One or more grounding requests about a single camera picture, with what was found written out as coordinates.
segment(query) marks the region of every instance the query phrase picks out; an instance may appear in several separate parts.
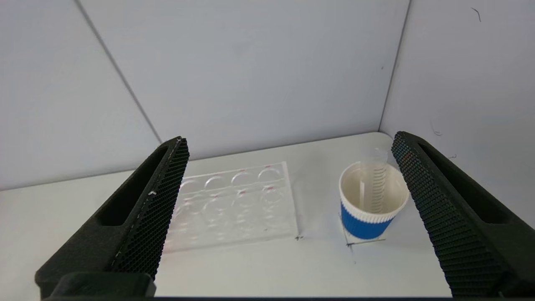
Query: white tabletop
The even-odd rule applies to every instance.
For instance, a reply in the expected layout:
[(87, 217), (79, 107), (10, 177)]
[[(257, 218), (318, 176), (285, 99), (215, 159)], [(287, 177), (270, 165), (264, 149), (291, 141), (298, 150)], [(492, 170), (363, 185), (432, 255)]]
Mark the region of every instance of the white tabletop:
[[(339, 176), (369, 148), (391, 144), (387, 135), (368, 133), (189, 162), (186, 176), (286, 161), (304, 238), (165, 254), (156, 295), (450, 297), (412, 200), (384, 241), (346, 246), (337, 219)], [(130, 173), (0, 192), (1, 294), (39, 299), (35, 271)]]

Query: honeycomb mesh pad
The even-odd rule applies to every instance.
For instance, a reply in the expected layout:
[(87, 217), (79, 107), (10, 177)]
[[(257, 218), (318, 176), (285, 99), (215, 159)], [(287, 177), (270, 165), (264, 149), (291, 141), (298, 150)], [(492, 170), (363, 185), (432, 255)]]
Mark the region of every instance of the honeycomb mesh pad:
[(535, 231), (420, 137), (392, 153), (454, 297), (533, 296)]
[(41, 298), (71, 272), (147, 273), (154, 279), (188, 159), (184, 138), (159, 146), (37, 271)]

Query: white enclosure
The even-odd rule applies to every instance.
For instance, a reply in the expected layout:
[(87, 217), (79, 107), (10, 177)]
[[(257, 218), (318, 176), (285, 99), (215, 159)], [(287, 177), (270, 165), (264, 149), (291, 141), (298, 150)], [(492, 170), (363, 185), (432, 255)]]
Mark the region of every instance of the white enclosure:
[(0, 190), (377, 131), (408, 2), (2, 1)]
[(377, 131), (408, 1), (82, 1), (192, 158)]
[(534, 1), (413, 1), (381, 125), (429, 141), (532, 227), (534, 33)]
[(135, 168), (158, 145), (72, 1), (0, 2), (0, 190)]

